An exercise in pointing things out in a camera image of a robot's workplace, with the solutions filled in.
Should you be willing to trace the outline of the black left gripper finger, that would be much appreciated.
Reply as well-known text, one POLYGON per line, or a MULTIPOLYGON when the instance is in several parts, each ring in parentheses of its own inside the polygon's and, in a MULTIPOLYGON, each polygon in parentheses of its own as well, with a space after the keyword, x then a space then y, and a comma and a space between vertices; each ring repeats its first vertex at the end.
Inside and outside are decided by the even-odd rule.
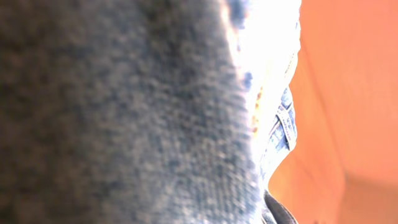
POLYGON ((279 203, 268 191, 264 193, 267 208, 274 217, 276 224, 298 224, 295 217, 279 203))

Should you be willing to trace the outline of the light blue denim jeans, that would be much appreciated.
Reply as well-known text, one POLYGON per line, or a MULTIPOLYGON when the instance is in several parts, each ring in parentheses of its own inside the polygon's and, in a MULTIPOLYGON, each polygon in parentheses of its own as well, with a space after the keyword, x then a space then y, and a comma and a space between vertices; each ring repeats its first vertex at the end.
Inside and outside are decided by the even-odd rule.
POLYGON ((2 223, 276 223, 301 2, 1 2, 2 223))

